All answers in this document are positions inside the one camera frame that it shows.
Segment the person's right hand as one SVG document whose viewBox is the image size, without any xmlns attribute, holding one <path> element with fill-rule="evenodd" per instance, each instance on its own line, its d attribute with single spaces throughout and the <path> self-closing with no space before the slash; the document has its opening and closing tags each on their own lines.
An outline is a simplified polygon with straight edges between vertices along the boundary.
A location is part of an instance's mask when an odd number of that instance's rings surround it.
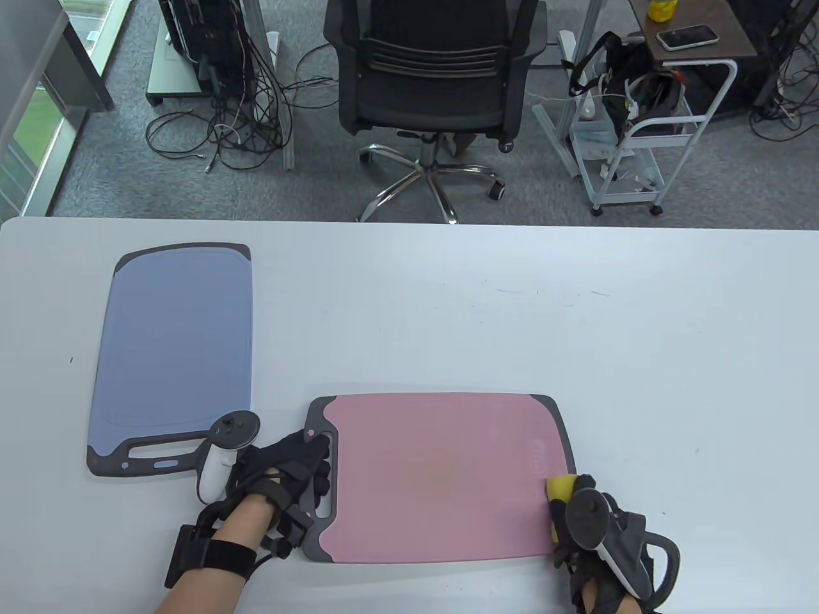
<svg viewBox="0 0 819 614">
<path fill-rule="evenodd" d="M 588 474 L 550 478 L 553 563 L 569 575 L 578 613 L 655 613 L 678 577 L 676 544 L 646 529 L 646 517 L 627 512 Z"/>
</svg>

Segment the person's left hand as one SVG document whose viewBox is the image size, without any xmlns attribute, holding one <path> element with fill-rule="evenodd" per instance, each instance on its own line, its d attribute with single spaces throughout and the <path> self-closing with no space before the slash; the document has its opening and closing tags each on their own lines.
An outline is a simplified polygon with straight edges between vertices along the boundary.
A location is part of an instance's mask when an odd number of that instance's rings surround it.
<svg viewBox="0 0 819 614">
<path fill-rule="evenodd" d="M 269 528 L 279 537 L 264 537 L 261 543 L 272 558 L 285 559 L 304 541 L 313 526 L 315 512 L 305 511 L 303 497 L 318 506 L 330 491 L 330 439 L 316 435 L 305 439 L 303 430 L 272 445 L 249 446 L 238 454 L 229 474 L 226 503 L 238 503 L 259 494 L 274 506 Z"/>
</svg>

